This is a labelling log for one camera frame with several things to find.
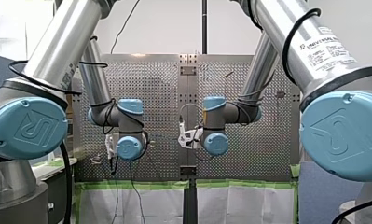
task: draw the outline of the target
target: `cable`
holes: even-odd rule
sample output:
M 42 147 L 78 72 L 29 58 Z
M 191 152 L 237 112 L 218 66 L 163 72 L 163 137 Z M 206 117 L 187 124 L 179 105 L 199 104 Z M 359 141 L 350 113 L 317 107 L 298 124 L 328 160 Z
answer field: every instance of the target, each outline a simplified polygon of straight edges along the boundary
M 302 25 L 302 23 L 313 16 L 318 16 L 322 14 L 322 11 L 319 8 L 314 8 L 309 10 L 305 15 L 303 15 L 301 18 L 299 18 L 296 23 L 294 23 L 293 28 L 290 30 L 290 33 L 288 33 L 288 36 L 285 38 L 283 51 L 282 51 L 282 65 L 283 70 L 287 78 L 293 82 L 294 85 L 296 85 L 296 82 L 294 81 L 293 77 L 291 76 L 289 64 L 288 64 L 288 52 L 291 45 L 291 40 L 293 39 L 294 35 L 296 34 L 296 31 L 299 29 L 299 27 Z
M 260 31 L 262 31 L 263 30 L 262 26 L 258 23 L 252 11 L 252 0 L 247 1 L 247 3 L 248 3 L 247 9 L 249 10 L 249 16 L 250 16 L 250 19 L 252 20 L 252 23 L 255 25 L 255 27 L 257 27 Z
M 50 89 L 50 90 L 53 90 L 53 91 L 60 91 L 60 92 L 63 92 L 65 94 L 81 95 L 81 92 L 78 92 L 78 91 L 67 91 L 67 90 L 64 90 L 64 89 L 59 89 L 59 88 L 50 86 L 50 85 L 48 85 L 46 83 L 37 81 L 36 79 L 34 79 L 32 77 L 26 76 L 25 74 L 23 74 L 22 72 L 19 72 L 16 68 L 14 68 L 14 65 L 22 64 L 22 63 L 28 63 L 28 60 L 11 62 L 8 65 L 8 68 L 11 70 L 11 72 L 15 73 L 17 76 L 23 77 L 26 80 L 32 82 L 33 84 L 35 84 L 37 86 L 45 87 L 45 88 Z
M 196 105 L 196 104 L 185 104 L 183 105 L 181 108 L 180 108 L 180 116 L 182 117 L 183 116 L 183 110 L 188 107 L 188 106 L 195 106 L 197 109 L 199 109 L 200 111 L 203 111 L 203 108 L 200 107 L 199 105 Z
M 117 104 L 115 98 L 112 98 L 111 101 L 112 101 L 112 105 L 108 109 L 106 109 L 106 112 L 104 113 L 104 122 L 102 125 L 103 134 L 109 134 L 114 129 L 114 127 L 111 127 L 109 131 L 105 130 L 106 125 L 109 125 L 109 117 L 111 115 L 111 112 L 113 111 L 114 106 Z
M 142 207 L 142 197 L 140 196 L 139 191 L 136 189 L 136 187 L 135 187 L 135 185 L 133 183 L 132 163 L 131 163 L 131 161 L 130 161 L 130 176 L 131 176 L 131 185 L 132 185 L 133 189 L 135 190 L 137 196 L 139 197 L 140 212 L 141 212 L 141 215 L 142 215 L 143 223 L 145 224 L 145 214 L 143 212 L 143 207 Z
M 197 126 L 197 128 L 195 129 L 194 136 L 192 136 L 192 141 L 191 141 L 191 150 L 192 150 L 192 152 L 193 152 L 195 158 L 197 158 L 197 160 L 199 160 L 199 161 L 211 161 L 211 160 L 214 158 L 214 156 L 211 156 L 209 159 L 203 159 L 203 158 L 201 158 L 201 157 L 198 156 L 198 154 L 197 154 L 196 151 L 194 151 L 194 142 L 196 142 L 195 136 L 197 135 L 197 131 L 198 131 L 198 129 L 202 127 L 202 126 L 201 126 L 202 122 L 203 122 L 203 120 L 200 121 L 200 124 L 199 124 L 199 125 Z
M 128 23 L 128 20 L 130 19 L 131 15 L 133 14 L 133 11 L 136 9 L 137 5 L 139 4 L 140 0 L 137 0 L 135 5 L 133 6 L 132 10 L 131 10 L 131 13 L 130 15 L 128 15 L 128 18 L 125 20 L 124 24 L 122 25 L 122 28 L 121 30 L 118 32 L 118 34 L 116 35 L 116 40 L 114 41 L 114 44 L 113 44 L 113 47 L 111 48 L 110 50 L 110 54 L 113 54 L 113 50 L 114 50 L 114 47 L 116 46 L 117 44 L 117 41 L 118 41 L 118 37 L 122 34 L 122 32 L 124 31 L 125 29 L 125 26 L 127 25 Z
M 253 96 L 253 95 L 255 95 L 255 94 L 258 94 L 258 93 L 260 93 L 261 91 L 263 91 L 269 84 L 270 84 L 270 82 L 272 82 L 272 80 L 273 80 L 273 74 L 272 74 L 272 76 L 270 76 L 270 78 L 269 78 L 269 80 L 261 87 L 261 89 L 260 90 L 258 90 L 258 91 L 253 91 L 253 92 L 251 92 L 251 93 L 247 93 L 247 94 L 245 94 L 245 95 L 238 95 L 238 98 L 239 97 L 250 97 L 250 96 Z
M 64 142 L 60 145 L 61 154 L 63 157 L 64 171 L 66 174 L 66 210 L 64 213 L 63 224 L 70 224 L 70 216 L 72 215 L 72 168 L 70 167 L 69 155 L 66 151 Z
M 343 218 L 345 218 L 345 216 L 347 216 L 347 215 L 349 215 L 349 214 L 351 214 L 351 213 L 357 212 L 357 211 L 359 211 L 359 210 L 365 209 L 365 208 L 370 207 L 370 206 L 372 206 L 372 201 L 369 201 L 369 202 L 367 202 L 367 203 L 359 204 L 359 205 L 357 205 L 357 206 L 355 206 L 355 207 L 353 207 L 353 208 L 351 208 L 351 209 L 349 209 L 349 210 L 347 210 L 347 211 L 345 211 L 345 212 L 339 214 L 339 215 L 338 215 L 338 216 L 333 220 L 332 224 L 338 224 L 339 221 L 341 221 Z
M 53 87 L 53 86 L 51 86 L 49 84 L 40 82 L 40 81 L 38 81 L 38 80 L 36 80 L 36 79 L 34 79 L 32 77 L 26 76 L 25 74 L 23 74 L 22 72 L 19 72 L 14 67 L 15 65 L 22 64 L 22 63 L 28 63 L 28 60 L 11 62 L 8 65 L 8 68 L 10 69 L 11 72 L 13 72 L 14 74 L 16 74 L 17 76 L 23 77 L 26 80 L 32 82 L 33 84 L 35 84 L 37 86 L 45 87 L 45 88 L 50 89 L 50 90 L 53 90 L 53 91 L 60 91 L 60 92 L 63 92 L 65 94 L 81 95 L 81 92 L 79 92 L 79 91 L 67 91 L 67 90 L 64 90 L 64 89 L 59 89 L 59 88 Z M 107 63 L 88 63 L 88 62 L 79 62 L 79 63 L 86 64 L 86 65 L 98 65 L 98 66 L 101 66 L 101 68 L 105 68 L 105 67 L 108 66 Z
M 115 168 L 113 170 L 113 158 L 110 159 L 110 174 L 112 176 L 114 176 L 117 172 L 117 166 L 118 166 L 118 157 L 116 158 L 116 165 L 115 165 Z M 114 215 L 113 215 L 113 219 L 112 219 L 112 224 L 114 223 L 114 221 L 116 220 L 116 217 L 117 217 L 117 209 L 118 209 L 118 202 L 119 202 L 119 198 L 118 198 L 118 185 L 117 185 L 117 180 L 115 179 L 114 180 L 114 183 L 116 184 L 116 198 L 117 198 L 117 202 L 116 202 L 116 210 L 114 211 Z
M 115 182 L 115 184 L 116 184 L 116 197 L 117 197 L 117 202 L 116 202 L 116 210 L 115 210 L 115 212 L 114 212 L 113 220 L 112 220 L 112 223 L 111 223 L 111 224 L 114 224 L 114 221 L 116 220 L 116 217 L 117 217 L 117 209 L 118 209 L 118 202 L 119 202 L 117 180 L 115 179 L 114 182 Z
M 101 68 L 106 68 L 109 66 L 107 63 L 90 63 L 90 62 L 79 62 L 79 63 L 85 64 L 85 65 L 97 65 L 97 66 L 100 66 Z
M 231 105 L 235 105 L 235 106 L 236 106 L 236 107 L 237 107 L 241 112 L 243 112 L 243 114 L 246 115 L 247 120 L 248 120 L 248 123 L 247 123 L 247 124 L 253 122 L 253 121 L 252 121 L 252 118 L 250 118 L 249 113 L 247 113 L 247 111 L 246 111 L 243 107 L 237 105 L 237 104 L 245 104 L 245 103 L 242 103 L 242 102 L 228 102 L 228 103 L 231 104 Z

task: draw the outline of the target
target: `metal frame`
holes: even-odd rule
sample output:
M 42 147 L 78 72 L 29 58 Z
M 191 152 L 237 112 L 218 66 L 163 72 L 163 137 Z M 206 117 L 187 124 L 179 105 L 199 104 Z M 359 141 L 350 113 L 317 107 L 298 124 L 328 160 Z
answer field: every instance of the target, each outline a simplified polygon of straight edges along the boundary
M 113 83 L 111 76 L 113 75 L 114 72 L 116 72 L 116 76 L 121 76 L 122 73 L 127 72 L 125 68 L 121 68 L 119 70 L 113 71 L 110 70 L 110 65 L 116 65 L 116 66 L 121 66 L 124 65 L 124 63 L 136 63 L 140 66 L 150 66 L 151 63 L 156 64 L 156 63 L 168 63 L 170 66 L 173 66 L 173 71 L 175 74 L 169 74 L 169 76 L 174 76 L 176 77 L 176 84 L 175 84 L 175 110 L 173 110 L 174 115 L 170 116 L 169 118 L 165 119 L 173 119 L 171 126 L 175 130 L 174 133 L 178 133 L 178 112 L 181 108 L 182 105 L 187 104 L 187 103 L 196 103 L 201 105 L 201 99 L 204 97 L 202 95 L 203 90 L 201 87 L 201 82 L 205 82 L 206 77 L 204 77 L 204 69 L 206 69 L 206 66 L 209 66 L 209 63 L 217 63 L 221 62 L 223 66 L 228 66 L 228 72 L 231 72 L 231 69 L 233 67 L 241 67 L 244 71 L 247 73 L 247 67 L 250 64 L 250 61 L 252 60 L 252 56 L 237 56 L 237 55 L 231 55 L 231 56 L 226 56 L 226 55 L 188 55 L 188 54 L 181 54 L 181 55 L 144 55 L 144 56 L 138 56 L 138 55 L 104 55 L 102 57 L 102 60 L 106 63 L 109 63 L 109 68 L 105 70 L 105 73 L 108 77 L 108 83 L 109 83 L 109 88 L 111 89 L 113 96 L 118 98 L 118 95 L 115 91 L 113 91 L 113 88 L 117 88 L 116 83 Z M 282 76 L 281 73 L 281 67 L 279 67 L 279 72 L 275 74 L 275 76 Z M 83 169 L 87 164 L 86 162 L 90 162 L 90 156 L 89 153 L 90 151 L 86 151 L 85 148 L 83 148 L 83 142 L 82 142 L 82 134 L 80 129 L 85 128 L 82 126 L 82 122 L 86 122 L 86 115 L 85 114 L 80 114 L 79 112 L 82 111 L 82 104 L 87 104 L 88 102 L 84 102 L 87 100 L 87 97 L 85 96 L 85 89 L 82 88 L 82 83 L 79 75 L 75 75 L 76 80 L 73 82 L 73 88 L 74 90 L 83 90 L 84 91 L 84 96 L 81 96 L 81 98 L 74 97 L 73 101 L 73 108 L 75 110 L 75 115 L 74 115 L 74 153 L 75 155 L 78 155 L 78 158 L 80 159 L 80 162 L 78 163 L 78 166 L 76 167 L 76 180 L 81 180 L 81 181 L 96 181 L 96 180 L 102 180 L 104 178 L 115 178 L 115 179 L 129 179 L 128 175 L 128 166 L 125 165 L 125 163 L 121 162 L 120 165 L 118 166 L 118 174 L 115 176 L 111 175 L 105 175 L 105 176 L 88 176 L 87 179 L 79 178 L 80 176 L 77 176 L 80 172 L 84 172 L 80 169 Z M 299 89 L 290 84 L 290 82 L 286 82 L 283 77 L 280 77 L 281 79 L 281 84 L 283 84 L 287 90 L 290 90 L 289 92 L 286 93 L 286 101 L 283 102 L 284 105 L 287 108 L 287 112 L 290 111 L 287 116 L 287 119 L 291 120 L 291 123 L 286 123 L 287 127 L 290 132 L 290 157 L 289 164 L 297 164 L 299 162 L 299 136 L 298 136 L 298 127 L 299 127 L 299 101 L 300 101 L 300 93 Z M 137 83 L 134 83 L 133 81 L 130 81 L 130 84 L 138 85 Z M 224 86 L 221 86 L 221 90 L 223 90 L 225 93 L 227 93 L 226 89 L 226 83 L 224 83 Z M 234 100 L 233 94 L 238 94 L 240 93 L 241 89 L 238 90 L 231 90 L 231 95 L 228 100 Z M 128 97 L 137 97 L 135 95 L 129 96 L 127 95 L 126 92 L 122 92 L 121 95 L 125 93 L 126 96 Z M 263 101 L 263 104 L 269 104 L 269 98 L 267 101 Z M 148 118 L 152 118 L 151 115 L 148 113 L 148 108 L 145 108 L 145 115 Z M 161 117 L 157 117 L 158 120 L 157 122 L 162 122 Z M 183 118 L 186 121 L 186 128 L 187 129 L 192 129 L 194 126 L 196 126 L 199 122 L 199 119 L 201 118 L 201 112 L 198 111 L 197 108 L 194 106 L 189 106 L 184 110 Z M 155 130 L 151 129 L 151 123 L 146 124 L 146 128 L 150 132 L 154 132 Z M 103 137 L 102 137 L 102 146 L 101 152 L 102 152 L 102 160 L 103 162 L 106 161 L 105 158 L 105 149 L 104 149 L 104 142 L 103 142 Z M 291 179 L 290 175 L 290 167 L 286 167 L 288 171 L 286 171 L 286 175 L 278 175 L 278 176 L 272 176 L 272 175 L 259 175 L 259 176 L 247 176 L 247 175 L 240 175 L 240 176 L 230 176 L 230 175 L 216 175 L 216 176 L 207 176 L 207 175 L 200 175 L 198 169 L 206 169 L 209 167 L 209 169 L 217 169 L 217 163 L 218 162 L 230 162 L 226 161 L 226 155 L 224 155 L 222 158 L 217 158 L 217 161 L 213 161 L 213 163 L 210 163 L 208 166 L 206 165 L 201 165 L 200 162 L 198 162 L 194 156 L 193 152 L 190 152 L 190 150 L 180 148 L 176 142 L 175 147 L 173 150 L 176 150 L 177 153 L 176 159 L 178 162 L 175 165 L 175 169 L 177 172 L 177 175 L 171 176 L 171 177 L 164 177 L 161 178 L 161 176 L 150 176 L 148 178 L 141 178 L 136 176 L 137 180 L 143 180 L 143 181 L 168 181 L 168 180 L 189 180 L 190 185 L 189 189 L 185 189 L 185 196 L 184 196 L 184 223 L 186 224 L 195 224 L 198 223 L 198 199 L 197 199 L 197 188 L 196 188 L 196 180 L 199 178 L 239 178 L 239 179 L 263 179 L 263 180 L 268 180 L 268 181 L 289 181 Z M 146 158 L 142 158 L 140 163 L 146 164 L 148 161 Z M 97 166 L 88 166 L 87 169 L 90 170 L 92 175 L 98 175 L 102 173 L 102 169 L 100 168 L 99 165 Z

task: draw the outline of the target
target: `vertical metal bar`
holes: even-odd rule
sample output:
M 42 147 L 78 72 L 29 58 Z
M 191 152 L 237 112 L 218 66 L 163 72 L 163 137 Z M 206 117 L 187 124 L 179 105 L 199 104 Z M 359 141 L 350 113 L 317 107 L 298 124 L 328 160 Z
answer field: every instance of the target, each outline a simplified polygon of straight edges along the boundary
M 208 0 L 202 0 L 202 54 L 208 53 Z
M 98 43 L 94 38 L 88 43 L 81 60 L 87 63 L 99 63 L 101 61 Z M 111 94 L 102 67 L 100 65 L 80 64 L 79 68 L 90 104 L 101 105 L 109 102 Z
M 189 188 L 185 189 L 183 202 L 183 224 L 198 224 L 197 182 L 189 180 Z
M 247 101 L 258 101 L 267 80 L 273 75 L 279 57 L 270 43 L 267 34 L 261 35 L 249 73 L 241 91 L 241 98 Z
M 68 89 L 101 15 L 101 6 L 97 1 L 63 1 L 23 73 Z

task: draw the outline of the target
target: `perforated metal panel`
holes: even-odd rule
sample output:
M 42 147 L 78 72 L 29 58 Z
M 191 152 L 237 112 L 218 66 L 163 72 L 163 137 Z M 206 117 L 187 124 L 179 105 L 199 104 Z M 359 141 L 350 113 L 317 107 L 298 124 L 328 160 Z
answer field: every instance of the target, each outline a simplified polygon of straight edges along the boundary
M 178 180 L 179 163 L 177 150 L 177 57 L 144 57 L 129 55 L 104 56 L 109 66 L 105 69 L 107 82 L 116 99 L 138 98 L 144 104 L 145 130 L 154 147 L 148 149 L 134 173 L 140 180 Z M 89 181 L 113 178 L 109 172 L 102 127 L 91 125 L 86 115 L 90 108 L 85 89 L 80 101 L 80 131 L 84 159 L 77 166 L 76 179 Z M 90 158 L 101 154 L 102 164 L 93 165 Z M 127 161 L 118 161 L 116 178 L 129 179 Z
M 298 160 L 298 105 L 297 88 L 287 81 L 279 66 L 275 78 L 266 90 L 263 101 L 263 118 L 248 127 L 227 125 L 229 152 L 212 161 L 188 160 L 179 153 L 178 110 L 179 86 L 182 90 L 198 95 L 201 104 L 207 95 L 225 94 L 227 99 L 235 100 L 240 93 L 247 75 L 251 56 L 211 56 L 198 58 L 197 88 L 187 85 L 196 82 L 179 82 L 178 55 L 147 55 L 142 58 L 130 55 L 105 55 L 109 63 L 105 69 L 112 96 L 119 98 L 140 98 L 144 102 L 145 129 L 150 138 L 156 141 L 137 168 L 137 179 L 150 181 L 178 180 L 180 163 L 197 164 L 196 178 L 241 178 L 284 180 L 290 177 L 289 165 Z M 225 75 L 233 72 L 228 78 Z M 76 125 L 80 134 L 79 147 L 82 155 L 76 167 L 77 181 L 91 181 L 113 178 L 109 172 L 102 128 L 91 125 L 86 117 L 90 108 L 87 94 L 80 102 L 75 101 Z M 286 93 L 277 98 L 277 91 Z M 200 157 L 206 157 L 202 150 Z M 102 164 L 93 165 L 90 158 L 101 154 Z M 129 179 L 129 164 L 118 162 L 116 178 Z
M 223 94 L 228 101 L 236 100 L 250 65 L 245 57 L 201 56 L 199 102 L 208 95 Z M 278 91 L 286 93 L 284 98 L 277 97 Z M 298 97 L 299 92 L 278 65 L 274 79 L 265 91 L 262 119 L 247 127 L 226 125 L 228 154 L 211 161 L 197 161 L 198 178 L 287 179 L 289 164 L 297 157 L 292 138 L 297 138 L 294 130 L 298 116 L 294 116 L 293 111 L 297 110 Z

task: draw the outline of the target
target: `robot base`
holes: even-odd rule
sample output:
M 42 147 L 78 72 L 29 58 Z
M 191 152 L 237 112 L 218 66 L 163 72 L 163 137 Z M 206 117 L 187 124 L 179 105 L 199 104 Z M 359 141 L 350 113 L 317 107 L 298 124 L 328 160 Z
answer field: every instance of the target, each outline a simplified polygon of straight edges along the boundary
M 39 183 L 33 194 L 0 204 L 0 224 L 48 223 L 48 187 Z

